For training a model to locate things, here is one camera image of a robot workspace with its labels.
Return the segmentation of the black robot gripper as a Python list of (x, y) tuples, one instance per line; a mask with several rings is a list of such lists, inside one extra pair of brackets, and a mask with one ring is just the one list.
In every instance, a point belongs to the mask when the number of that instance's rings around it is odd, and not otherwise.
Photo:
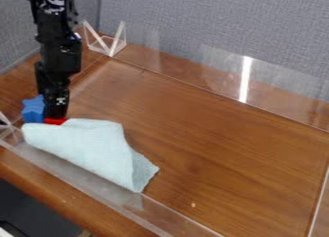
[(73, 31), (78, 12), (74, 0), (29, 0), (29, 4), (41, 55), (34, 63), (37, 93), (44, 95), (45, 116), (62, 119), (69, 105), (69, 77), (81, 70), (82, 39)]

